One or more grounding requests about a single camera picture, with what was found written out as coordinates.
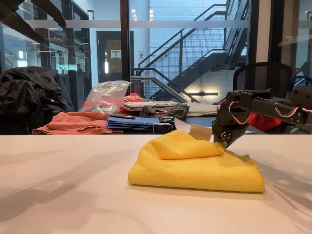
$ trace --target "white table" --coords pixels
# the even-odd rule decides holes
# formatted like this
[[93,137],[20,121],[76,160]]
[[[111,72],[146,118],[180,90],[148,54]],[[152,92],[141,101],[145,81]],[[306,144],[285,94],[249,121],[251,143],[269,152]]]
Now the white table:
[[264,194],[130,186],[153,135],[0,136],[0,234],[311,234],[312,136],[245,135]]

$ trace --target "yellow towel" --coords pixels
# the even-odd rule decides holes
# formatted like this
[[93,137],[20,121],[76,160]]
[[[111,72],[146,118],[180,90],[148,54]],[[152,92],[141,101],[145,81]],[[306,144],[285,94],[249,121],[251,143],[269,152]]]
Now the yellow towel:
[[264,191],[257,162],[224,148],[222,143],[196,140],[185,131],[173,131],[140,149],[128,181],[137,185]]

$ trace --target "red cloth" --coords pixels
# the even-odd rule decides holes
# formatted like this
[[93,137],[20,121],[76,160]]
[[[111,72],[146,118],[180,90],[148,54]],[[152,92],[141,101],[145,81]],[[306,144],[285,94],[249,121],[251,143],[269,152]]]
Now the red cloth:
[[60,112],[47,125],[33,130],[33,133],[47,135],[97,135],[111,133],[107,129],[108,114],[96,112]]
[[[123,99],[123,103],[134,101],[134,102],[143,102],[143,99],[139,96],[137,93],[131,93],[128,96],[125,96]],[[124,115],[133,115],[134,113],[132,111],[125,110],[122,106],[119,109],[119,112]]]
[[266,132],[272,128],[279,126],[282,121],[268,116],[251,113],[247,123],[263,132]]

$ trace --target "clear plastic bag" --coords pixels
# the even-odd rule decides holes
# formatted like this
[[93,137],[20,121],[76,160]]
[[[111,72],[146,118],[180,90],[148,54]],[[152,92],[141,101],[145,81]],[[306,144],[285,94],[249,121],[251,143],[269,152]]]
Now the clear plastic bag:
[[116,80],[93,86],[80,111],[100,112],[103,114],[118,112],[129,85],[130,82]]

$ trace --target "microfiber towel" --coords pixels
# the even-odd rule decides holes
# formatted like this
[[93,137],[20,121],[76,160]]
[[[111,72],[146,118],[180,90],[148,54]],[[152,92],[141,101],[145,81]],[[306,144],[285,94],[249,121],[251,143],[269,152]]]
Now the microfiber towel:
[[111,133],[107,129],[108,114],[96,112],[60,112],[47,125],[33,130],[34,134],[97,135]]
[[257,162],[225,151],[223,143],[196,140],[176,130],[150,140],[128,173],[136,185],[237,192],[264,191]]

